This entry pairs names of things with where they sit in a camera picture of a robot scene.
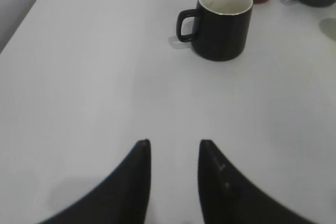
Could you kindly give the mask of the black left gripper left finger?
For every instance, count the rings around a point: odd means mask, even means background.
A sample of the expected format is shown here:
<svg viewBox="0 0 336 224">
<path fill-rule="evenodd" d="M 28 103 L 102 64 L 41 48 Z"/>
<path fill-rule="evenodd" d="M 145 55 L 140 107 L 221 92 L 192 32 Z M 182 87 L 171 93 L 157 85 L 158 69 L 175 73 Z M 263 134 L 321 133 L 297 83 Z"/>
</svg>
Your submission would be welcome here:
<svg viewBox="0 0 336 224">
<path fill-rule="evenodd" d="M 132 150 L 97 187 L 44 223 L 144 223 L 151 188 L 151 143 Z"/>
</svg>

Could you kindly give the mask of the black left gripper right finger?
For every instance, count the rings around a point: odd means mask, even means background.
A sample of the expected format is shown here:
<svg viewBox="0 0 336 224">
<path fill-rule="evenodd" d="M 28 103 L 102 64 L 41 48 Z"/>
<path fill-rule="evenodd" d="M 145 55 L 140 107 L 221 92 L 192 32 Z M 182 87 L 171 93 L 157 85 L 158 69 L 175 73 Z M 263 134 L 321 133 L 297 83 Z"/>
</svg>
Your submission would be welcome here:
<svg viewBox="0 0 336 224">
<path fill-rule="evenodd" d="M 201 140 L 198 194 L 205 223 L 309 223 L 250 182 L 211 140 Z"/>
</svg>

